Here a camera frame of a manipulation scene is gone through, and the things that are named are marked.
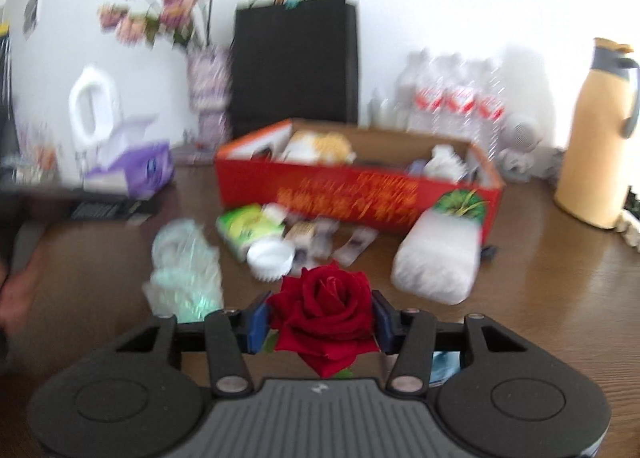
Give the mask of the person's left hand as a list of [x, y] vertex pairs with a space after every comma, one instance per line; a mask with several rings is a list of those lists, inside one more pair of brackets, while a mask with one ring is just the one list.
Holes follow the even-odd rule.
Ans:
[[40, 241], [29, 263], [20, 273], [9, 275], [1, 265], [0, 322], [6, 337], [18, 334], [27, 324], [32, 304], [43, 274], [47, 256], [47, 243]]

